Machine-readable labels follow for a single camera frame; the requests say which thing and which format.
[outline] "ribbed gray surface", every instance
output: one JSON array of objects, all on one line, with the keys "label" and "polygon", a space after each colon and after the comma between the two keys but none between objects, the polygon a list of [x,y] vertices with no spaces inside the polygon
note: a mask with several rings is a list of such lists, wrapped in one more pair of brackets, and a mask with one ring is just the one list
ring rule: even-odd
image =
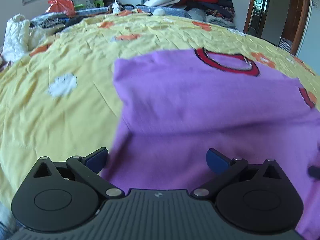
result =
[{"label": "ribbed gray surface", "polygon": [[197,201],[184,190],[132,190],[109,200],[100,213],[78,229],[40,234],[26,229],[12,240],[302,240],[294,231],[257,236],[239,231],[216,214],[210,202]]}]

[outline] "yellow bedspread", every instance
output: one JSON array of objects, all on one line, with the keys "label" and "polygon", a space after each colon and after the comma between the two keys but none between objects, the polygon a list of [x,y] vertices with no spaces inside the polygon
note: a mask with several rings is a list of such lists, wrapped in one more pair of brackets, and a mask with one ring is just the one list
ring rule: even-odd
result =
[{"label": "yellow bedspread", "polygon": [[[45,44],[32,57],[25,56],[0,73],[0,201],[8,207],[39,157],[65,161],[111,147],[122,108],[112,84],[114,61],[119,57],[191,47],[242,53],[299,77],[313,101],[320,97],[320,77],[286,51],[187,18],[100,15]],[[77,87],[67,96],[53,98],[48,85],[65,73],[77,77]]]}]

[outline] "purple shirt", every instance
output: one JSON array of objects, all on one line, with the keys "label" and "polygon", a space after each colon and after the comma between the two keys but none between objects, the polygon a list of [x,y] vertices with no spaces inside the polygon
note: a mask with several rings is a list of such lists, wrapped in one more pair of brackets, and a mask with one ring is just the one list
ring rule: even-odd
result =
[{"label": "purple shirt", "polygon": [[156,51],[115,62],[124,103],[102,176],[129,188],[193,190],[212,179],[206,152],[276,159],[304,202],[297,231],[320,236],[320,113],[298,79],[242,55]]}]

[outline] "bed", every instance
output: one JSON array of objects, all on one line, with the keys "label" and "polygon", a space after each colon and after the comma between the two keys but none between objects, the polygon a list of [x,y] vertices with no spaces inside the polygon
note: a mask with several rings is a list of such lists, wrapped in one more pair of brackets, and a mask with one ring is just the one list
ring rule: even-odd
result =
[{"label": "bed", "polygon": [[[264,40],[188,18],[149,16],[137,10],[86,18],[68,32],[51,36],[0,73],[2,205],[10,209],[15,192],[39,157],[59,162],[111,147],[122,109],[112,83],[117,58],[200,47],[241,53],[289,77],[298,77],[320,109],[316,101],[320,98],[320,77],[299,59]],[[76,77],[76,89],[63,97],[50,95],[49,84],[67,73]]]}]

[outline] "pile of clothes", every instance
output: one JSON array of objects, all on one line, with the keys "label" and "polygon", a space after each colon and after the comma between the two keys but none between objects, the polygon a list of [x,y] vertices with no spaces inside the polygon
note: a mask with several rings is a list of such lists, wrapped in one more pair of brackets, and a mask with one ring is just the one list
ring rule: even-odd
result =
[{"label": "pile of clothes", "polygon": [[147,0],[144,5],[184,9],[194,20],[236,29],[231,0]]}]

